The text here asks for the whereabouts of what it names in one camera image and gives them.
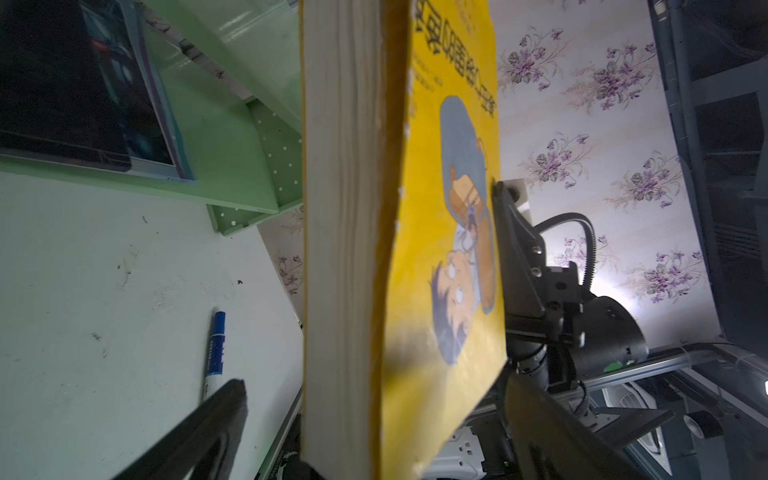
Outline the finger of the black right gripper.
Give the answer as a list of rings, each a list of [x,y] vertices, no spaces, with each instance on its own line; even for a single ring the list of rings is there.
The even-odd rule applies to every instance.
[[[492,187],[504,308],[508,315],[539,319],[545,313],[544,241],[519,211],[519,198],[509,182],[498,181]]]

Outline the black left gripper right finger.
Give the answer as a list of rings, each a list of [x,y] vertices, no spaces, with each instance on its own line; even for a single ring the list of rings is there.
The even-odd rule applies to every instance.
[[[523,479],[645,477],[528,377],[507,377],[505,417]]]

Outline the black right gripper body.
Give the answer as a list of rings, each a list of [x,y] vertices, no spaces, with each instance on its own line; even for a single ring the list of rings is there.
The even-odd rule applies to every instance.
[[[649,347],[632,314],[578,283],[576,268],[503,275],[511,371],[550,393],[645,361]]]

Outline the sci-fi cover magazine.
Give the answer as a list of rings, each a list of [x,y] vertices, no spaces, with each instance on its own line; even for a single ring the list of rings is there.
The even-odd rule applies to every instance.
[[[116,112],[131,175],[193,183],[170,98],[150,59],[133,1],[80,1],[89,41]]]

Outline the dark blue thick book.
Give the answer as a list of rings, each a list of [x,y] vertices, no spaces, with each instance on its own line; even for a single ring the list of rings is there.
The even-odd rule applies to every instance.
[[[78,2],[2,2],[1,153],[130,170],[117,111]]]

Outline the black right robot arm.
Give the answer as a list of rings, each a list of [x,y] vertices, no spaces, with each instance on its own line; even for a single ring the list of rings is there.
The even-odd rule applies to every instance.
[[[592,292],[598,239],[565,213],[532,224],[491,190],[508,360],[428,479],[763,479],[767,362],[715,339],[651,350]]]

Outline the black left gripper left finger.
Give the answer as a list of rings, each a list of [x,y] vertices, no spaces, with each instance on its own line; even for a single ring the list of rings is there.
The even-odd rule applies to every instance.
[[[232,379],[116,477],[227,479],[247,414],[245,382]]]

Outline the yellow cartoon cover book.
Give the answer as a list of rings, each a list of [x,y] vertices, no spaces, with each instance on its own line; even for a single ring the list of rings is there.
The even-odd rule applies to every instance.
[[[507,360],[484,1],[304,1],[302,459],[422,479]]]

